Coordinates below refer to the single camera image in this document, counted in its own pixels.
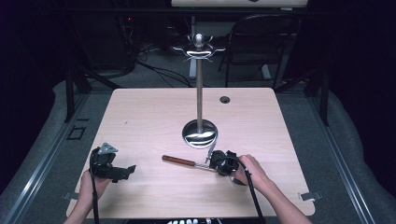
chair leg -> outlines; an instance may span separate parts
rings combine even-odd
[[[276,66],[276,72],[275,72],[274,83],[273,83],[273,90],[276,88],[277,77],[279,76],[279,70],[280,70],[280,62]]]
[[[221,70],[221,67],[222,67],[222,65],[223,65],[223,63],[224,63],[224,59],[225,59],[226,55],[227,55],[227,52],[224,52],[224,55],[221,57],[221,62],[220,62],[218,71]]]
[[[227,60],[227,68],[226,68],[226,70],[225,70],[225,88],[228,87],[228,78],[229,78],[229,75],[230,75],[230,63],[229,63],[229,60]]]

table surface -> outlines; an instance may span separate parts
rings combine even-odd
[[[172,0],[173,7],[306,7],[307,0]]]
[[[219,98],[230,97],[228,104]],[[315,213],[276,96],[267,88],[204,88],[204,119],[219,130],[215,150],[251,154],[304,214]],[[115,167],[136,165],[128,180],[110,183],[99,201],[100,218],[257,217],[248,187],[200,168],[163,161],[162,155],[205,163],[207,149],[189,147],[183,127],[196,119],[196,89],[115,90],[92,144],[117,148]],[[89,168],[89,159],[83,171]],[[257,192],[265,216],[275,216]],[[72,200],[67,215],[76,201]]]

metal stand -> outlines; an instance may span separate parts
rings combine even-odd
[[[194,119],[184,126],[182,136],[184,141],[194,148],[207,148],[216,144],[218,129],[209,120],[203,119],[203,75],[202,62],[212,56],[216,51],[224,49],[214,49],[205,42],[205,37],[201,34],[194,36],[192,43],[184,48],[174,48],[182,51],[190,60],[196,61],[196,86],[197,86],[197,119]]]

wooden handle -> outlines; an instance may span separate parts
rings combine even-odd
[[[195,162],[194,161],[186,161],[183,159],[179,159],[176,157],[170,157],[170,156],[165,156],[163,155],[163,161],[171,161],[174,163],[178,163],[178,164],[183,164],[183,165],[188,165],[188,166],[195,166]]]

round metal base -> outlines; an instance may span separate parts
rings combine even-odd
[[[202,120],[202,129],[203,131],[198,133],[198,123],[196,119],[188,122],[181,133],[184,141],[186,141],[190,147],[194,148],[210,147],[218,138],[218,129],[212,122],[206,119]]]

